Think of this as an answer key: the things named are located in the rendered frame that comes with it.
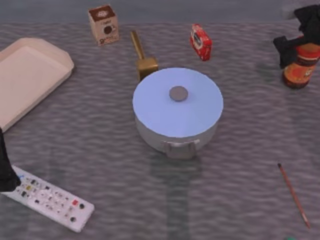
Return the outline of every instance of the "plastic tray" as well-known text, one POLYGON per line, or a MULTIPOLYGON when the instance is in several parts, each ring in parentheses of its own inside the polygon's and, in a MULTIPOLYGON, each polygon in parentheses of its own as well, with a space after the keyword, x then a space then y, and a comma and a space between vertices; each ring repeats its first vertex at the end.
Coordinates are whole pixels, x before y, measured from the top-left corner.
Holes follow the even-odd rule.
POLYGON ((20 38, 0 52, 0 127, 5 132, 72 73, 69 54, 39 38, 20 38))

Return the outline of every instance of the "red stick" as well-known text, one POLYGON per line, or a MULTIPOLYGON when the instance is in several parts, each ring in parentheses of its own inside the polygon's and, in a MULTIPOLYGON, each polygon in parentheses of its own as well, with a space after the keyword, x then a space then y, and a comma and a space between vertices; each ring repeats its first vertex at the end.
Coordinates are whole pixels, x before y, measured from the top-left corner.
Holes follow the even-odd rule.
POLYGON ((301 204, 299 202, 299 199, 298 199, 298 197, 297 197, 297 195, 296 195, 296 193, 294 191, 294 188, 292 187, 292 185, 291 185, 291 183, 290 183, 290 181, 289 181, 289 179, 287 177, 287 174, 286 174, 285 170, 283 169, 283 167, 281 166, 280 163, 278 163, 278 167, 279 167, 279 169, 280 169, 280 171, 282 173, 282 176, 283 176, 283 178, 285 180, 286 185, 288 186, 288 188, 290 190, 290 193, 291 193, 291 195, 293 197, 293 200, 294 200, 296 206, 298 207, 298 209, 300 211, 300 214, 301 214, 301 216, 303 218, 303 221, 304 221, 305 225, 308 227, 308 229, 310 229, 310 224, 309 224, 309 221, 307 219, 307 216, 306 216, 306 214, 305 214, 305 212, 304 212, 304 210, 303 210, 303 208, 302 208, 302 206, 301 206, 301 204))

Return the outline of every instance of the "white remote control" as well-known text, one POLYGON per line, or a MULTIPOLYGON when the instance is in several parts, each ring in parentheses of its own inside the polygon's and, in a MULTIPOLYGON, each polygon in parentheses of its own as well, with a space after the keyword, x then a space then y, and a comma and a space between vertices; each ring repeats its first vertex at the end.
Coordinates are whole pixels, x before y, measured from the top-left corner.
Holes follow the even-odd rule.
POLYGON ((95 206, 56 187, 16 166, 12 166, 21 180, 13 192, 3 195, 80 233, 95 210, 95 206))

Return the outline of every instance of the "red box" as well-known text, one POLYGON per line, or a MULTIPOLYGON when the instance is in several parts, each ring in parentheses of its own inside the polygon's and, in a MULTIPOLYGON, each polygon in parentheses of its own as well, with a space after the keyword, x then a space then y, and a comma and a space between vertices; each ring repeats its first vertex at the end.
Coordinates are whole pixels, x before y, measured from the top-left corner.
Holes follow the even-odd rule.
POLYGON ((212 40, 199 24, 192 24, 190 43, 202 61, 210 59, 212 40))

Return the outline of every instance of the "light blue lid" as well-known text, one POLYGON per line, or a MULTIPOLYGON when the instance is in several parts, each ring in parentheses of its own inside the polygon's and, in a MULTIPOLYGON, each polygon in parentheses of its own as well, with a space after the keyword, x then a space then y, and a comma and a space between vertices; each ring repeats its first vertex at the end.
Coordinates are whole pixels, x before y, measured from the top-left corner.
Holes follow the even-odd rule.
POLYGON ((156 71, 141 81, 133 94, 136 117, 153 132, 172 138, 201 134, 219 120, 224 107, 218 86, 195 70, 173 67, 156 71), (182 86, 188 91, 184 101, 174 101, 169 93, 182 86))

